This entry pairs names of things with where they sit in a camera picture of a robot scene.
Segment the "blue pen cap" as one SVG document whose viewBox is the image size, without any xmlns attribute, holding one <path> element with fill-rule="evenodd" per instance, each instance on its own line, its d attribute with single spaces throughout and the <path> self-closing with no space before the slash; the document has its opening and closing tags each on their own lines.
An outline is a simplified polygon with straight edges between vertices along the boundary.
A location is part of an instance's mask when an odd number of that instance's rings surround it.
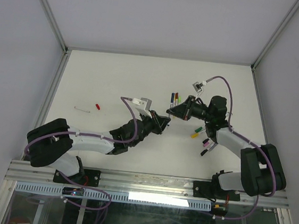
<svg viewBox="0 0 299 224">
<path fill-rule="evenodd" d="M 171 100 L 170 104 L 173 104 L 173 101 L 175 100 L 175 93 L 171 93 Z"/>
</svg>

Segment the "blue cap marker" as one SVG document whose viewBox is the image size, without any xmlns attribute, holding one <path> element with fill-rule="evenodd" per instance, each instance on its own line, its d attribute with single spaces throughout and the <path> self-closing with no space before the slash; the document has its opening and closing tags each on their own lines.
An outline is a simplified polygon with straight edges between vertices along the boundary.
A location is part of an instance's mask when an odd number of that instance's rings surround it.
<svg viewBox="0 0 299 224">
<path fill-rule="evenodd" d="M 170 103 L 169 113 L 168 113 L 168 117 L 169 117 L 170 121 L 168 122 L 167 127 L 169 127 L 170 124 L 171 124 L 171 109 L 172 109 L 172 107 L 173 107 L 173 104 L 174 104 L 173 102 Z"/>
</svg>

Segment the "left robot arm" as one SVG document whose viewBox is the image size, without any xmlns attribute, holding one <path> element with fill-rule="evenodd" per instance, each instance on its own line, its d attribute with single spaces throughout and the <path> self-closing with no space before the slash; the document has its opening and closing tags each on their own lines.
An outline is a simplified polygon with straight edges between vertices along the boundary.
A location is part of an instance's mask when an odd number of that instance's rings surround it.
<svg viewBox="0 0 299 224">
<path fill-rule="evenodd" d="M 51 167 L 62 172 L 71 183 L 79 183 L 84 177 L 81 158 L 70 151 L 92 151 L 106 155 L 119 155 L 135 147 L 149 134 L 162 134 L 170 117 L 160 116 L 151 110 L 150 116 L 140 115 L 121 127 L 84 135 L 77 128 L 59 118 L 27 133 L 26 155 L 32 167 Z"/>
</svg>

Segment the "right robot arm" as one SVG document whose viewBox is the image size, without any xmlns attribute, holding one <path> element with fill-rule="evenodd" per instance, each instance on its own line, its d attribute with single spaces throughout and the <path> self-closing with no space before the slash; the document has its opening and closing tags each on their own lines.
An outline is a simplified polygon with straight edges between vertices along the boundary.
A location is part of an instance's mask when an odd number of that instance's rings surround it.
<svg viewBox="0 0 299 224">
<path fill-rule="evenodd" d="M 272 144 L 258 145 L 233 131 L 227 121 L 227 100 L 222 96 L 211 98 L 209 105 L 200 98 L 188 96 L 166 113 L 188 121 L 194 117 L 205 123 L 207 138 L 224 146 L 240 159 L 239 172 L 220 171 L 213 175 L 210 193 L 221 198 L 231 190 L 253 196 L 271 196 L 286 188 L 286 179 L 278 150 Z"/>
</svg>

